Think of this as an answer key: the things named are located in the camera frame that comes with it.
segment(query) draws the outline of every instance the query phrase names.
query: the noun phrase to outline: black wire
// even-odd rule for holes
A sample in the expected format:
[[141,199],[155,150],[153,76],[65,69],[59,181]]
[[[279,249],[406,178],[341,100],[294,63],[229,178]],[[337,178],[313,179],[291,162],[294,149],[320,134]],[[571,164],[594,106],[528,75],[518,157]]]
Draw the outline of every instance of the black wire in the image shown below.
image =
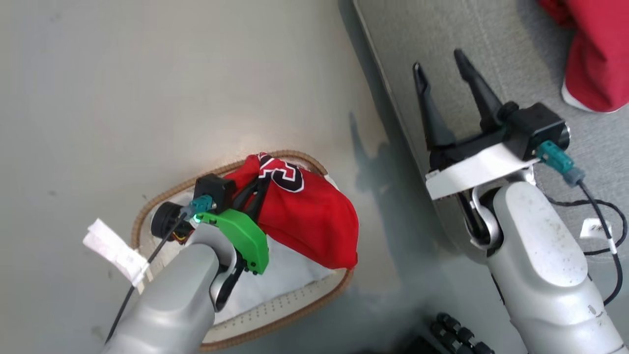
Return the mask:
[[[592,207],[594,207],[594,211],[596,212],[596,215],[598,216],[598,219],[601,221],[601,225],[603,226],[603,231],[605,232],[605,236],[607,237],[608,240],[612,240],[613,238],[611,237],[610,229],[609,227],[607,227],[607,223],[605,222],[605,218],[603,217],[601,208],[598,207],[598,202],[594,199],[594,197],[592,197],[585,183],[583,183],[583,180],[578,181],[577,185],[581,187],[583,194],[586,195],[587,199],[592,204]],[[618,253],[612,253],[611,256],[614,259],[614,264],[616,265],[616,274],[618,275],[618,277],[616,279],[616,287],[614,288],[614,291],[612,291],[611,295],[607,299],[605,299],[605,301],[603,301],[603,305],[605,306],[607,306],[613,299],[616,298],[616,296],[620,292],[620,289],[623,286],[623,269],[622,269],[622,266],[620,265],[620,259],[618,258]]]
[[[155,257],[157,257],[157,253],[159,253],[159,251],[162,250],[162,248],[166,244],[166,242],[172,237],[172,233],[175,232],[175,229],[177,228],[177,226],[179,226],[179,224],[181,224],[181,222],[184,220],[185,217],[186,217],[186,213],[182,213],[177,218],[177,220],[175,221],[175,224],[166,233],[166,237],[164,237],[162,239],[162,242],[160,242],[157,245],[157,248],[155,248],[155,251],[153,251],[153,253],[151,253],[150,257],[148,257],[148,259],[147,259],[148,264],[150,264],[155,259]],[[120,318],[122,317],[122,313],[125,311],[125,307],[126,307],[127,303],[129,303],[129,300],[131,299],[131,295],[133,295],[133,291],[134,290],[135,290],[135,287],[133,285],[131,285],[131,287],[129,288],[129,291],[126,293],[126,296],[125,296],[124,301],[122,302],[122,305],[120,305],[120,310],[118,310],[118,314],[116,315],[116,319],[114,319],[114,323],[111,325],[111,329],[109,330],[109,334],[107,335],[107,339],[105,340],[105,343],[109,342],[111,337],[114,335],[114,332],[116,331],[116,327],[118,327],[118,322],[120,322]]]
[[[556,205],[558,207],[578,207],[580,205],[591,205],[591,202],[589,200],[575,200],[574,202],[558,202],[554,200],[552,197],[549,197],[548,195],[546,196],[546,198],[551,204]],[[616,247],[620,247],[620,245],[623,242],[625,242],[625,239],[627,237],[627,230],[629,229],[627,225],[627,218],[625,217],[623,212],[620,210],[620,208],[618,208],[615,204],[605,202],[604,200],[600,200],[600,199],[595,199],[595,201],[596,203],[600,205],[605,205],[606,207],[612,208],[618,214],[618,216],[620,217],[620,220],[622,220],[623,233],[618,239],[618,241],[616,241]],[[596,256],[598,254],[607,253],[609,251],[610,251],[609,248],[605,248],[605,249],[597,249],[596,251],[588,251],[588,252],[583,252],[583,253],[586,256]]]

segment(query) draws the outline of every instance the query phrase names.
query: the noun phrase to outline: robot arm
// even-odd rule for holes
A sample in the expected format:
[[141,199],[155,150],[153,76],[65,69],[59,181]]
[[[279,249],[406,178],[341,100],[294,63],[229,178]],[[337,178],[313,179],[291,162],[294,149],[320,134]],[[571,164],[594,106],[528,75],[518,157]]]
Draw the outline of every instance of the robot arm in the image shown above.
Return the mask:
[[544,194],[526,182],[493,199],[502,244],[487,265],[531,354],[629,354],[576,240]]
[[[197,353],[214,324],[216,297],[236,259],[217,227],[199,224],[186,247],[147,285],[101,353]],[[220,266],[227,271],[220,272]]]
[[[469,183],[460,183],[469,182],[469,171],[486,167],[486,162],[473,162],[482,160],[481,151],[498,144],[508,150],[509,159],[532,164],[539,158],[559,171],[569,185],[580,183],[582,171],[573,168],[572,161],[548,159],[552,149],[567,149],[567,125],[541,103],[525,109],[513,102],[503,105],[465,54],[455,50],[454,56],[481,114],[482,132],[461,141],[453,138],[430,97],[426,75],[416,63],[413,73],[430,169],[435,172],[431,181],[440,182],[432,185],[448,186],[448,193],[439,194],[426,183],[431,196],[456,194],[470,240],[486,257],[511,322],[529,353],[629,354],[588,277],[582,250],[545,195],[530,183],[510,181],[495,195],[479,198],[478,186],[501,176],[474,180],[471,193]],[[450,174],[443,172],[464,163],[465,168],[455,169],[459,174],[454,177],[452,169]],[[512,180],[513,175],[508,176],[512,172],[517,174],[518,168],[502,176]]]

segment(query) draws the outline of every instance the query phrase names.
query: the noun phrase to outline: blue connector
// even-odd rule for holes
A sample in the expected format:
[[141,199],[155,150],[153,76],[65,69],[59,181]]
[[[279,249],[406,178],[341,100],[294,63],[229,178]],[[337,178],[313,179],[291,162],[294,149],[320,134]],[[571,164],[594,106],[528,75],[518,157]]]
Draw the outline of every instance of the blue connector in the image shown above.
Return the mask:
[[181,214],[186,213],[184,220],[190,220],[191,217],[198,213],[209,212],[216,208],[216,204],[209,195],[201,195],[193,199],[186,207],[181,208]]
[[543,142],[537,148],[535,155],[543,163],[559,172],[570,187],[576,186],[577,182],[581,181],[586,176],[583,170],[574,167],[574,161],[570,156],[550,140]]

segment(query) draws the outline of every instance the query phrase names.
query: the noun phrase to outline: white tape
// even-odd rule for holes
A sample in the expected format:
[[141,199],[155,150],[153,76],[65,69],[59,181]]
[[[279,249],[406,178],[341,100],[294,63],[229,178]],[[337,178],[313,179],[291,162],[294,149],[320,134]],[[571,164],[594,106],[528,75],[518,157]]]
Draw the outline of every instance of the white tape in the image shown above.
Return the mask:
[[[611,233],[610,222],[605,220],[605,224],[607,224],[607,229],[610,231],[610,235],[613,235]],[[581,235],[579,237],[582,239],[607,239],[601,220],[597,217],[589,217],[583,220]]]
[[148,269],[147,259],[127,246],[101,219],[96,219],[87,230],[83,244],[111,262],[134,287],[137,286]]
[[503,143],[488,147],[443,171],[432,171],[426,177],[426,188],[432,200],[447,197],[527,168],[539,159],[522,161]]
[[618,254],[618,250],[616,249],[616,244],[614,243],[614,239],[607,239],[607,243],[610,244],[611,254]]

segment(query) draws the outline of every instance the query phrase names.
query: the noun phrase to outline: black mount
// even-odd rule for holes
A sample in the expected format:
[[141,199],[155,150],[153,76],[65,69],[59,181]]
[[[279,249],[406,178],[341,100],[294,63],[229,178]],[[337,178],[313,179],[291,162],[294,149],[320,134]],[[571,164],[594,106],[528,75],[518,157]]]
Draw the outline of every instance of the black mount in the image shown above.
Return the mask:
[[426,74],[420,63],[415,63],[413,75],[426,147],[430,151],[431,171],[445,169],[500,142],[523,161],[533,159],[535,149],[546,140],[553,141],[563,150],[568,148],[569,131],[557,114],[541,103],[526,109],[520,109],[513,102],[502,104],[461,49],[454,50],[454,59],[481,114],[481,133],[456,141],[430,96]]

